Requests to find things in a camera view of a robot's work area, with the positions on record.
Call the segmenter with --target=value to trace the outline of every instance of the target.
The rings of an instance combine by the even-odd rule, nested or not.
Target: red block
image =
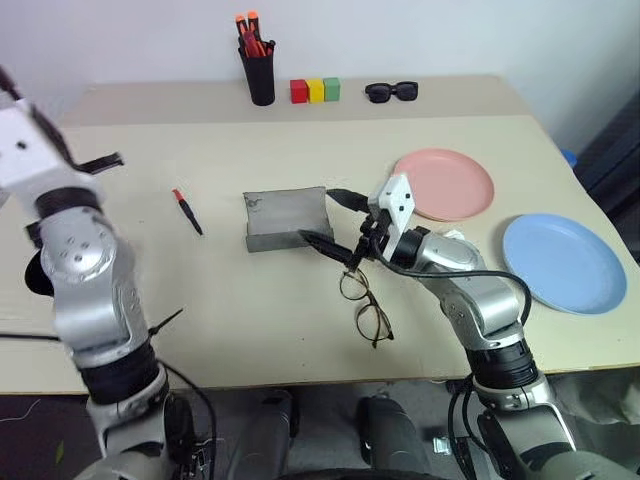
[[[309,88],[304,80],[291,80],[291,103],[307,103],[309,98]]]

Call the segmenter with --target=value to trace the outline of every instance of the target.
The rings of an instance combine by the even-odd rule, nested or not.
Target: eyeglasses
[[[418,98],[417,82],[399,82],[395,85],[388,83],[372,83],[367,85],[364,93],[369,96],[371,103],[386,103],[391,95],[398,97],[398,100],[409,102]]]
[[[340,278],[340,293],[347,300],[364,300],[366,303],[356,312],[358,333],[369,340],[373,348],[380,340],[393,340],[389,317],[384,313],[378,300],[369,289],[369,280],[362,270],[345,271]]]

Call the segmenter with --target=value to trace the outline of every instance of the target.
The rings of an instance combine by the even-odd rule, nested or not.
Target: tabletop
[[[253,107],[240,83],[96,87],[63,120],[81,163],[119,151],[125,166],[99,175],[104,210],[137,255],[136,277],[149,324],[184,313],[153,343],[160,358],[203,387],[446,379],[468,373],[463,348],[435,297],[379,264],[362,269],[396,339],[377,349],[354,325],[355,306],[338,291],[342,268],[311,248],[248,253],[242,193],[324,185],[370,193],[406,153],[462,152],[495,184],[489,209],[457,223],[416,215],[412,225],[457,229],[490,268],[504,269],[501,240],[517,216],[549,212],[596,232],[625,269],[628,292],[615,310],[584,317],[534,301],[525,327],[546,372],[640,364],[640,270],[561,153],[500,79],[420,79],[416,102],[371,105],[369,79],[343,81],[335,104],[288,104],[278,84],[272,107]],[[178,187],[202,228],[199,237],[171,193]],[[336,240],[351,248],[362,215],[327,200]],[[0,330],[52,332],[52,302],[29,292],[34,254],[15,199],[0,211]],[[80,393],[64,348],[6,341],[2,393]]]

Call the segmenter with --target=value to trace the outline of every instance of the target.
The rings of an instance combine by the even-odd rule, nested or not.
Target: black cup
[[[251,101],[261,107],[271,105],[276,99],[273,85],[273,53],[266,57],[248,58],[238,49],[238,54],[247,76]]]

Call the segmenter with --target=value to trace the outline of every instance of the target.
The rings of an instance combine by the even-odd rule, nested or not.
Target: green block
[[[324,101],[337,102],[340,100],[340,80],[336,77],[323,78],[324,82]]]

